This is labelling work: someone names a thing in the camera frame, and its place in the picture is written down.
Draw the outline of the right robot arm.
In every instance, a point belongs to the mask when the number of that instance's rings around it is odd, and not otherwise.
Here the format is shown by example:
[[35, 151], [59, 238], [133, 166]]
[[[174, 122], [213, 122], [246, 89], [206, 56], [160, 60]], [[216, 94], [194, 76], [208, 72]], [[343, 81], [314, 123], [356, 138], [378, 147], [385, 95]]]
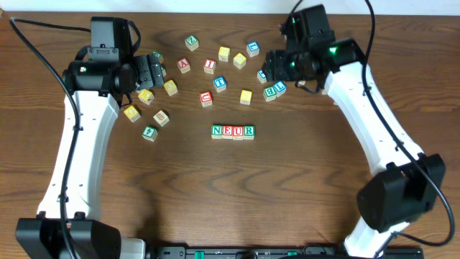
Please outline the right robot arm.
[[440, 155], [426, 155], [401, 127], [377, 88], [369, 50], [355, 40], [337, 40], [323, 5], [295, 6], [280, 25], [283, 50], [266, 55], [268, 81], [291, 81], [316, 90], [340, 108], [366, 156], [371, 180], [356, 197], [360, 218], [337, 258], [383, 258], [406, 227], [446, 203], [441, 183], [446, 166]]

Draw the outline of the yellow letter S block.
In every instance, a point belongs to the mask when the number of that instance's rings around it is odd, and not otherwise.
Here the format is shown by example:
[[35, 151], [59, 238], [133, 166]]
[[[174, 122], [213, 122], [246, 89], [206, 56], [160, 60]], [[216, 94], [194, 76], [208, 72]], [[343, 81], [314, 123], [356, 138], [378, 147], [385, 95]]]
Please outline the yellow letter S block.
[[244, 105], [250, 105], [252, 100], [252, 91], [242, 90], [240, 95], [240, 103]]

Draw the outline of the green letter N block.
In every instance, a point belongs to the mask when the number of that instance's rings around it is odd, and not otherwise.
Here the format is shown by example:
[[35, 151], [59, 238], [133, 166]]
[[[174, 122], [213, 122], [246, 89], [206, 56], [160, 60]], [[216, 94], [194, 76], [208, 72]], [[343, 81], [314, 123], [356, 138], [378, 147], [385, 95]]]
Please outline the green letter N block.
[[222, 125], [213, 124], [211, 126], [211, 138], [212, 139], [221, 139], [222, 138]]

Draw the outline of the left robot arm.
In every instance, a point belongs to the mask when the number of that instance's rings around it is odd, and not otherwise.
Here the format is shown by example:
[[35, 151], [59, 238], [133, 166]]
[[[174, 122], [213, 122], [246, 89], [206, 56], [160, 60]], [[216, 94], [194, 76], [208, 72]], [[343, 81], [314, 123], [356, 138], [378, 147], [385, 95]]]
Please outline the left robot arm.
[[154, 258], [139, 238], [123, 238], [100, 220], [100, 187], [109, 136], [123, 98], [164, 83], [159, 60], [137, 55], [135, 23], [93, 17], [91, 43], [57, 81], [65, 123], [51, 182], [33, 218], [17, 222], [17, 242], [31, 258]]

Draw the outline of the blue letter P block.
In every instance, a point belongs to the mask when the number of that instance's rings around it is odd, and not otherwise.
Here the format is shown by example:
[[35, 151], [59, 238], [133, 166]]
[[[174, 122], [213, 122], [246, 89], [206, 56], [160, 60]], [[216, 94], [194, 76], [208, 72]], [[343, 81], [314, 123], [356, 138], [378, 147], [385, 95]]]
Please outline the blue letter P block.
[[257, 78], [260, 83], [266, 83], [267, 77], [262, 70], [257, 71]]

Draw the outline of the red letter E block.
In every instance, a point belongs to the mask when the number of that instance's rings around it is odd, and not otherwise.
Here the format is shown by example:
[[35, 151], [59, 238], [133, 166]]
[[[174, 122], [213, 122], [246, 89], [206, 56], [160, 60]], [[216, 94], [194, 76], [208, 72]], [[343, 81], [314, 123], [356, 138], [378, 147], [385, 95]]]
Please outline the red letter E block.
[[233, 126], [223, 125], [222, 126], [222, 138], [227, 140], [233, 139]]

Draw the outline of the red letter I block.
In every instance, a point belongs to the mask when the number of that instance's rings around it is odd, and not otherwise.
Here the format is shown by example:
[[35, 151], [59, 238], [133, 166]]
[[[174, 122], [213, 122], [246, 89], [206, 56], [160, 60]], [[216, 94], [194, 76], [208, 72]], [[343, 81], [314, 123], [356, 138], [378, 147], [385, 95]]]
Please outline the red letter I block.
[[205, 73], [214, 74], [216, 69], [216, 61], [212, 59], [205, 59], [203, 70]]

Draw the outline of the green letter R block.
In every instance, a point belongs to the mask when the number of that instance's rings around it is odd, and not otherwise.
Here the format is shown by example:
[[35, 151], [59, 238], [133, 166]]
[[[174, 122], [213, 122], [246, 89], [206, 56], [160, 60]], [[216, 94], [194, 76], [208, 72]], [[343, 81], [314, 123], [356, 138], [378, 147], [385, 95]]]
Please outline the green letter R block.
[[244, 139], [253, 140], [255, 137], [255, 126], [254, 125], [245, 125], [244, 126]]

